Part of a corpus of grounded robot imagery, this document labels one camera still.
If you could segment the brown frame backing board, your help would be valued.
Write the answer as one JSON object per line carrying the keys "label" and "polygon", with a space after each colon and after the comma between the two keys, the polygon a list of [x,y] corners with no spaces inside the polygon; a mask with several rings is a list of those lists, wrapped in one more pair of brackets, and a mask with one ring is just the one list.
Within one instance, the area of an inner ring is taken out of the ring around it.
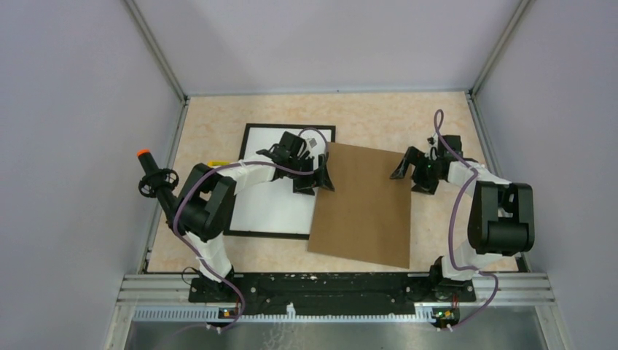
{"label": "brown frame backing board", "polygon": [[395,268],[410,265],[411,181],[393,180],[400,152],[329,145],[334,190],[320,189],[308,251]]}

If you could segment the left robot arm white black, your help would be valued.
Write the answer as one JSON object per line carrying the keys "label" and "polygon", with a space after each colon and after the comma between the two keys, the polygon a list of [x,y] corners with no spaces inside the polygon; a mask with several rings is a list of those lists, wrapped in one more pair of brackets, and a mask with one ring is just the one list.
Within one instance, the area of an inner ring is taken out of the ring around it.
{"label": "left robot arm white black", "polygon": [[196,255],[206,292],[216,301],[233,293],[232,263],[224,247],[223,232],[231,219],[236,196],[258,184],[288,178],[291,191],[315,195],[316,189],[333,191],[327,163],[329,149],[317,151],[316,140],[284,132],[280,141],[234,163],[214,168],[199,163],[192,169],[168,220],[173,234]]}

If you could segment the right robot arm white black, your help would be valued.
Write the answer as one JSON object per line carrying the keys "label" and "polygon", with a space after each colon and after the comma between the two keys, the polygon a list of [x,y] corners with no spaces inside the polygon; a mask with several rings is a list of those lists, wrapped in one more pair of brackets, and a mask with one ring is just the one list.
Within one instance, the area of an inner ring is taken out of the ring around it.
{"label": "right robot arm white black", "polygon": [[534,245],[533,189],[492,174],[483,164],[464,157],[460,136],[433,135],[429,150],[407,148],[390,175],[402,179],[410,171],[415,193],[433,195],[440,182],[459,187],[454,207],[468,195],[472,200],[467,239],[430,267],[427,290],[447,300],[468,287],[474,274],[504,257],[528,252]]}

